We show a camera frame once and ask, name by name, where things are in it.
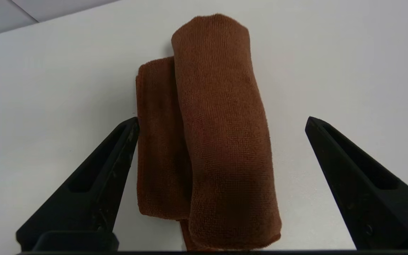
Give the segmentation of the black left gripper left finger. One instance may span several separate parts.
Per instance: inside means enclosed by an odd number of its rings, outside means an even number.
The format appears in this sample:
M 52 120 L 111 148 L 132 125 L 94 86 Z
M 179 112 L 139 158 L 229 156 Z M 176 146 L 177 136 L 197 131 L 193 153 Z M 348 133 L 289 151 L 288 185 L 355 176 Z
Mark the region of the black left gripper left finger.
M 138 118 L 120 123 L 16 231 L 21 251 L 117 251 L 113 233 Z

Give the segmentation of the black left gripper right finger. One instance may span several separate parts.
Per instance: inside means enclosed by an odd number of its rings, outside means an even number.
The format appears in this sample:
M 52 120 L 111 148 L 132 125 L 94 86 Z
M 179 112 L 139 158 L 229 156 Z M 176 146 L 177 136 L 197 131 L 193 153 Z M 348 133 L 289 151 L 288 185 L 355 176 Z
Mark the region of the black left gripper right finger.
M 357 250 L 408 250 L 408 185 L 329 123 L 305 132 Z

